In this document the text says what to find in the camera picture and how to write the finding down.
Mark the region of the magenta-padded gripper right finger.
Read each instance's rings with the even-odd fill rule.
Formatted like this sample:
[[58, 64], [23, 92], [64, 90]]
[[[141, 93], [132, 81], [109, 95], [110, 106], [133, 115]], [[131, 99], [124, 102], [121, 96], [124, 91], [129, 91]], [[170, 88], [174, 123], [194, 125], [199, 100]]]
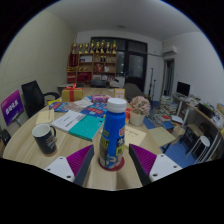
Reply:
[[129, 145], [129, 155], [142, 185], [148, 185], [182, 169], [165, 154], [155, 155], [134, 144]]

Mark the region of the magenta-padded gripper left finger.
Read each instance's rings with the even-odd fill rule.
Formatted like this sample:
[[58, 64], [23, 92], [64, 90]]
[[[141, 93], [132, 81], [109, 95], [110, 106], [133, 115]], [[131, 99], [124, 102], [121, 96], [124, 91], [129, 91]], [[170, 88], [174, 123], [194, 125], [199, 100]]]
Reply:
[[45, 171], [82, 186], [93, 156], [94, 146], [89, 145], [68, 157], [58, 157], [45, 168]]

